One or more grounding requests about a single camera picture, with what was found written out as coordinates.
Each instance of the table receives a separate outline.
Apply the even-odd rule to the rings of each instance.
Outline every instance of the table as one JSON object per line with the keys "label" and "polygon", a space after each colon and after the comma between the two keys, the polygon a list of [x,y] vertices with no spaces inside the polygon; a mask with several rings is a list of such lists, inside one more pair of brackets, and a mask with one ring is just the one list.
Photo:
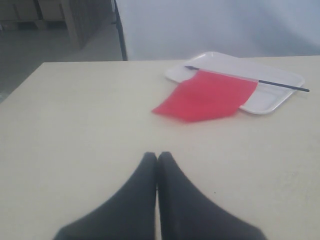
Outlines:
{"label": "table", "polygon": [[269,240],[317,239],[320,56],[252,61],[302,75],[311,92],[268,115],[182,123],[150,112],[180,61],[42,64],[0,105],[0,238],[52,239],[112,196],[144,152],[171,151],[204,194]]}

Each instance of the gray floor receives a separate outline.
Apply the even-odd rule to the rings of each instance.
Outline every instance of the gray floor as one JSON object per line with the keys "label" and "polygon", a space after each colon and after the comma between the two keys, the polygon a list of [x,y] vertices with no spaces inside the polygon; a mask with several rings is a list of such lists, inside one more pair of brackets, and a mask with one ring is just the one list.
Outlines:
{"label": "gray floor", "polygon": [[105,22],[82,50],[65,25],[49,30],[0,31],[0,103],[44,62],[121,61],[118,31]]}

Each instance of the black stick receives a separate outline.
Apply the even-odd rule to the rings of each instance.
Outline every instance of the black stick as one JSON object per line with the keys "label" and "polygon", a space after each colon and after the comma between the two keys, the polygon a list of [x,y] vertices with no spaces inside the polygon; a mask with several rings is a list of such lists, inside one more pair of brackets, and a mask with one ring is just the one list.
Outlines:
{"label": "black stick", "polygon": [[[184,66],[184,67],[189,70],[202,70],[202,69],[195,67],[195,66]],[[299,90],[299,91],[303,91],[303,92],[310,92],[309,89],[306,89],[303,87],[298,87],[298,86],[291,86],[291,85],[286,85],[286,84],[272,82],[272,81],[264,81],[264,80],[258,80],[258,82],[262,83],[262,84],[269,84],[269,85],[278,86],[278,87],[287,88],[287,89]]]}

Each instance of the red fabric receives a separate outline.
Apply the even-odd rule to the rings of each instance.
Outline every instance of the red fabric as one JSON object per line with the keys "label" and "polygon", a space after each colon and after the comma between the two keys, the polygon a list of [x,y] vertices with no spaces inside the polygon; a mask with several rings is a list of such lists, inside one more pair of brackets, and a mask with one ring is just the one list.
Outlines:
{"label": "red fabric", "polygon": [[199,70],[152,112],[186,122],[230,116],[249,99],[257,85],[258,82]]}

